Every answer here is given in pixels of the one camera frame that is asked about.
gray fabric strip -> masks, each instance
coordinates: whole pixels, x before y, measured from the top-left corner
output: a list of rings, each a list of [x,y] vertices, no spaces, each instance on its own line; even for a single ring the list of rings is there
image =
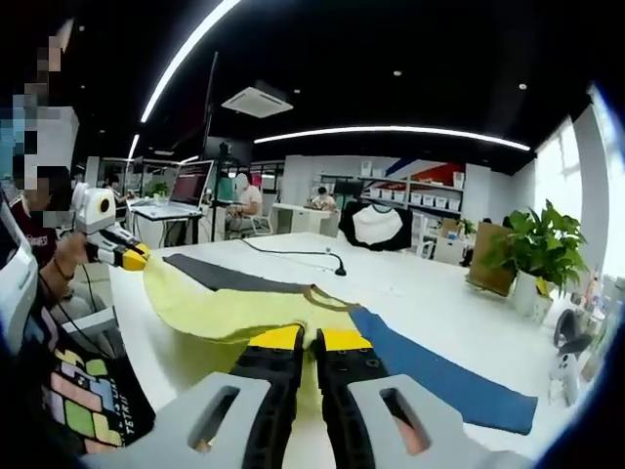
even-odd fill
[[[262,277],[248,276],[204,261],[198,261],[184,254],[173,254],[163,260],[200,282],[211,290],[267,291],[273,293],[302,293],[307,285],[283,283]]]

computer monitor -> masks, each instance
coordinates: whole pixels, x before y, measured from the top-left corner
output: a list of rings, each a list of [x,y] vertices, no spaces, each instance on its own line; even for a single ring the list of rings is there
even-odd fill
[[[221,159],[234,161],[239,166],[249,166],[252,162],[252,143],[223,137],[207,137],[202,159]]]
[[[174,189],[169,197],[170,202],[184,203],[199,207],[213,161],[199,161],[183,164],[178,171]]]

laptop screen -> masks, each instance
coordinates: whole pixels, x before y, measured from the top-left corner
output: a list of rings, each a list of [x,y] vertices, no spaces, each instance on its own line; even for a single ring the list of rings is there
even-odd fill
[[[212,166],[212,161],[201,161],[181,166],[169,200],[199,207]]]

black cable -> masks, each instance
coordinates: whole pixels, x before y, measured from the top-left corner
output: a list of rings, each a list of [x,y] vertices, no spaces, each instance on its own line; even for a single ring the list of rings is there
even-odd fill
[[[95,313],[98,310],[98,308],[96,307],[96,300],[94,300],[94,292],[91,289],[91,279],[89,278],[89,274],[87,274],[87,268],[85,267],[85,265],[81,264],[80,267],[82,267],[82,270],[85,273],[85,277],[87,278],[87,285],[89,286],[89,294],[91,295],[91,304],[94,307],[94,313]]]
[[[91,279],[89,278],[89,274],[87,274],[87,268],[85,267],[84,264],[81,264],[80,267],[82,267],[82,270],[84,271],[85,276],[87,277],[87,285],[89,286],[89,295],[91,296],[91,304],[94,307],[94,313],[97,313],[99,310],[98,310],[98,307],[96,306],[96,300],[94,300],[94,292],[91,289]],[[115,353],[115,349],[113,348],[113,344],[110,343],[110,339],[108,338],[108,335],[106,334],[105,331],[103,331],[102,337],[108,343],[108,347],[110,347],[110,351]]]
[[[166,246],[163,246],[163,241],[167,240],[167,238],[169,237],[169,234],[171,233],[172,229],[176,226],[176,223],[178,223],[178,222],[171,222],[171,225],[167,229],[167,232],[165,232],[165,224],[166,223],[167,222],[163,222],[163,234],[164,234],[164,236],[160,239],[160,242],[158,243],[158,247],[166,247]]]
[[[50,298],[53,299],[55,297],[55,294],[53,293],[52,288],[50,287],[48,282],[43,278],[41,273],[38,273],[38,275],[39,275],[39,278],[41,278],[43,280],[43,283],[46,285],[46,288],[48,289],[48,294],[50,295]],[[112,359],[112,357],[109,354],[107,354],[104,350],[102,350],[93,340],[91,340],[89,337],[87,337],[87,334],[85,334],[82,331],[82,329],[76,325],[76,323],[71,318],[71,316],[63,308],[63,306],[61,306],[61,301],[57,302],[57,306],[62,311],[62,313],[65,315],[65,317],[69,320],[69,322],[71,322],[71,324],[74,326],[76,331],[78,331],[78,333],[80,333],[80,335],[82,335],[87,340],[87,342],[89,342],[91,345],[93,345],[96,348],[96,350],[98,350],[104,357],[107,357],[108,359]],[[63,327],[61,324],[59,324],[57,322],[57,320],[55,320],[54,315],[50,314],[50,316],[51,316],[52,320],[55,322],[55,324],[57,325],[57,327]]]
[[[321,251],[271,251],[269,249],[261,249],[260,247],[256,247],[254,244],[247,242],[245,239],[240,239],[239,241],[244,242],[245,244],[247,244],[248,246],[250,246],[252,249],[259,251],[259,252],[267,252],[269,254],[308,254],[308,255],[315,255],[315,256],[332,256],[332,257],[336,257],[339,260],[339,268],[334,271],[334,274],[336,274],[339,277],[344,277],[346,276],[348,273],[345,271],[345,266],[343,265],[343,259],[341,259],[339,257],[338,254],[334,254],[333,252],[321,252]]]

ceiling light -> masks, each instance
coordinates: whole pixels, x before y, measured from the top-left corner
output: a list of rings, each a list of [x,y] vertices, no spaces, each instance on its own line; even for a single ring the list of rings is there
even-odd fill
[[[408,132],[415,134],[433,134],[433,135],[447,135],[450,137],[462,137],[465,139],[480,140],[482,142],[489,142],[491,144],[503,145],[505,147],[512,147],[513,149],[521,149],[523,151],[529,151],[529,147],[508,140],[498,139],[496,137],[489,137],[487,135],[474,134],[473,132],[461,132],[459,130],[437,129],[433,127],[409,127],[401,125],[376,125],[367,127],[336,127],[333,129],[320,129],[320,130],[307,130],[305,132],[296,132],[294,134],[275,135],[273,137],[265,137],[264,139],[257,139],[255,144],[264,144],[266,142],[275,142],[278,140],[297,139],[299,137],[311,137],[314,135],[329,135],[329,134],[348,134],[355,132]]]
[[[141,116],[142,122],[147,122],[149,115],[152,113],[154,106],[156,106],[156,102],[160,98],[160,95],[163,94],[165,87],[176,73],[176,70],[181,65],[181,63],[187,58],[188,54],[193,50],[193,48],[197,45],[197,43],[204,37],[204,35],[221,19],[223,18],[232,8],[234,8],[240,0],[223,0],[205,19],[203,22],[199,24],[199,26],[195,29],[195,31],[188,37],[183,47],[176,53],[174,59],[167,65],[163,76],[158,80],[158,84],[154,89],[152,96],[149,98],[147,102],[146,109],[144,110],[143,115]]]
[[[195,161],[197,158],[199,158],[199,155],[192,156],[191,158],[183,159],[183,160],[180,162],[180,164],[187,164],[187,163],[191,163],[192,161]]]
[[[128,161],[132,159],[133,153],[135,152],[135,148],[137,147],[138,141],[139,141],[139,134],[135,134],[135,137],[133,137],[133,143],[130,146],[130,151],[128,152]]]

